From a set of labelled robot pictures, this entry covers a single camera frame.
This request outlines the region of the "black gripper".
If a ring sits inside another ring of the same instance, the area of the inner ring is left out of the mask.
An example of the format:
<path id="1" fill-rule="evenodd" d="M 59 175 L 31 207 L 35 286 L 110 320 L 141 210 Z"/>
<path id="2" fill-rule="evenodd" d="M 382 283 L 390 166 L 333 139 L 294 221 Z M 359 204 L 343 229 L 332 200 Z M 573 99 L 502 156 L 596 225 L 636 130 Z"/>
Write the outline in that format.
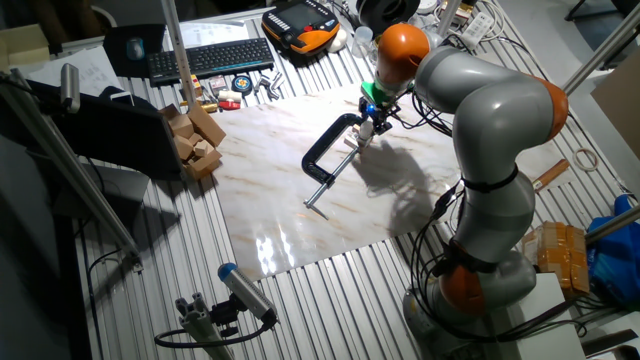
<path id="1" fill-rule="evenodd" d="M 401 108 L 397 104 L 386 107 L 371 102 L 367 97 L 361 97 L 358 110 L 360 112 L 360 119 L 357 123 L 358 128 L 363 129 L 365 123 L 371 121 L 374 124 L 374 134 L 382 135 L 393 127 L 388 119 L 396 118 Z"/>

